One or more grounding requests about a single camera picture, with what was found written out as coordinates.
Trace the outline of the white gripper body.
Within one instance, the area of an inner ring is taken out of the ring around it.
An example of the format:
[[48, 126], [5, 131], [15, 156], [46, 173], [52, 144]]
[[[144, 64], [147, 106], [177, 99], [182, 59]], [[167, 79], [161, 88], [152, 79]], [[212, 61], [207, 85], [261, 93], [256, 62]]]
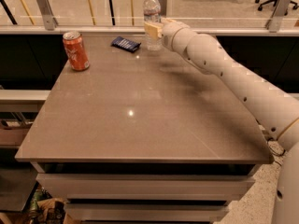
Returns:
[[183, 54], [191, 39], [196, 36], [188, 25], [180, 21], [171, 21], [162, 29], [163, 45], [178, 54]]

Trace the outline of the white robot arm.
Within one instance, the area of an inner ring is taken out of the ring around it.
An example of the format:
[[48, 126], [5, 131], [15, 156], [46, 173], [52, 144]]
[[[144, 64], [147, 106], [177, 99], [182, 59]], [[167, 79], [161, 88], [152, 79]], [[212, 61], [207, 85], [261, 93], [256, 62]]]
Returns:
[[145, 32], [202, 72], [217, 76], [286, 151], [272, 224], [299, 224], [299, 101], [231, 58], [212, 35], [169, 19]]

